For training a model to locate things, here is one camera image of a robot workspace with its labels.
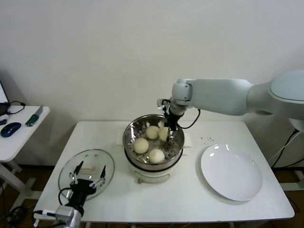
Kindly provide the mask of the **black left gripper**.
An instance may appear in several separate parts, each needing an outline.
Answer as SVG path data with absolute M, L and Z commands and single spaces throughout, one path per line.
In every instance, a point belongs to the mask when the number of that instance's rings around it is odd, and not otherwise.
M 74 206 L 83 206 L 87 197 L 94 194 L 94 188 L 102 187 L 105 183 L 106 175 L 106 165 L 103 167 L 103 170 L 99 176 L 99 179 L 95 180 L 84 180 L 78 179 L 78 174 L 82 168 L 84 161 L 81 161 L 74 169 L 73 172 L 69 174 L 70 177 L 70 188 L 72 190 L 72 196 L 69 199 L 68 205 L 71 207 Z

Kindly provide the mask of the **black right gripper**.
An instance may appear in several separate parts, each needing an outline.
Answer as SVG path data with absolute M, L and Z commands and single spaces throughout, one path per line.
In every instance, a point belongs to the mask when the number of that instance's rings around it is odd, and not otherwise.
M 178 128 L 179 116 L 176 114 L 173 114 L 171 111 L 169 111 L 169 113 L 165 114 L 164 116 L 166 119 L 164 126 L 168 127 L 167 142 L 169 142 L 170 140 L 172 140 L 174 138 L 175 131 Z

